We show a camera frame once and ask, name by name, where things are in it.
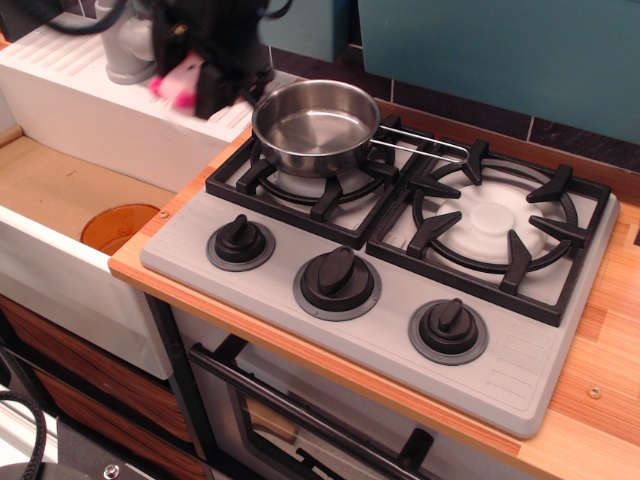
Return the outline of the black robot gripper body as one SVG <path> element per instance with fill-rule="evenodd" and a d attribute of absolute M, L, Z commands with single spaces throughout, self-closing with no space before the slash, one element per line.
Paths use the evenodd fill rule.
<path fill-rule="evenodd" d="M 257 100 L 274 74 L 258 35 L 262 20 L 273 20 L 268 1 L 153 1 L 154 24 L 186 24 L 190 52 L 228 75 L 238 96 Z"/>

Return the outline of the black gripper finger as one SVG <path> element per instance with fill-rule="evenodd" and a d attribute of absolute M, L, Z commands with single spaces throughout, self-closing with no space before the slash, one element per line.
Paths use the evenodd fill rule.
<path fill-rule="evenodd" d="M 232 105 L 238 96 L 232 79 L 210 63 L 203 63 L 196 83 L 195 115 L 209 119 Z"/>
<path fill-rule="evenodd" d="M 153 25 L 152 43 L 156 71 L 160 77 L 165 77 L 186 59 L 191 51 L 189 33 L 186 24 Z"/>

